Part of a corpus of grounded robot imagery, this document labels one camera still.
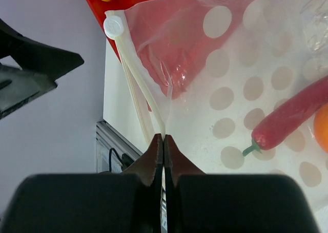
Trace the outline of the red chili pepper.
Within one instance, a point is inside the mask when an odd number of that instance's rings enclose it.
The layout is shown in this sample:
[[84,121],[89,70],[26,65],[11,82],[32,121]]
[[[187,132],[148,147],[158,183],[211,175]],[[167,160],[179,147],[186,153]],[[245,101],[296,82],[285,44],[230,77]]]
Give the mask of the red chili pepper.
[[317,80],[267,115],[253,129],[242,155],[275,148],[327,103],[327,76]]

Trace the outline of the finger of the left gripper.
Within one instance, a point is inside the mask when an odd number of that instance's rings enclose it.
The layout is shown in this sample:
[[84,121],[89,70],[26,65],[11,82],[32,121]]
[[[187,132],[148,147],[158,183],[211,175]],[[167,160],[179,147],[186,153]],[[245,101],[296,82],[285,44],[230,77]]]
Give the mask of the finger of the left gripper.
[[1,21],[1,118],[57,88],[56,80],[84,64],[74,52],[29,39]]

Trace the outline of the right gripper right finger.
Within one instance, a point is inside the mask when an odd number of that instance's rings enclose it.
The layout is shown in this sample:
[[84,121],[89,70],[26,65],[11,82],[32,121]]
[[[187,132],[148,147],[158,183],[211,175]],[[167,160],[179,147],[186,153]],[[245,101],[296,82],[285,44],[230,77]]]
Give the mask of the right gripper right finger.
[[280,174],[203,173],[163,141],[168,232],[318,232],[299,185]]

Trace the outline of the orange round fruit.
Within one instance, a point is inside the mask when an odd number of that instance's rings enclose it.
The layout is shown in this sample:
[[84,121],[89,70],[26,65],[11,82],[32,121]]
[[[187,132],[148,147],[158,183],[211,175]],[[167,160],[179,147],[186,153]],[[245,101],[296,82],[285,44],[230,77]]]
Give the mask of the orange round fruit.
[[314,136],[320,147],[327,153],[327,131],[328,131],[327,104],[323,105],[314,118]]

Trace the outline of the clear dotted zip bag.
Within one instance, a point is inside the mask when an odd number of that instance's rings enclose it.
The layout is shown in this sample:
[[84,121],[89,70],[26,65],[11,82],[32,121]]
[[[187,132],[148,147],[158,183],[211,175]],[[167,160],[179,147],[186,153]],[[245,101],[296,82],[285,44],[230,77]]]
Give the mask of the clear dotted zip bag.
[[[123,33],[120,18],[110,19]],[[327,153],[314,136],[314,115],[278,146],[242,152],[267,115],[327,76],[327,0],[256,0],[224,45],[178,98],[155,99],[119,55],[146,141],[171,135],[206,173],[283,173],[295,179],[312,208],[327,206]]]

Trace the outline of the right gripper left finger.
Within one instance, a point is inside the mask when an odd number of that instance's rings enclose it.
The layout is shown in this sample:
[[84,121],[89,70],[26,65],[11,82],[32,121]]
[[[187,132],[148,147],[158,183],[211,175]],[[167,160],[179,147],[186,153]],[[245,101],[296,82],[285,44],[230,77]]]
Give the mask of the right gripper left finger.
[[163,140],[114,174],[37,174],[17,188],[1,232],[160,232]]

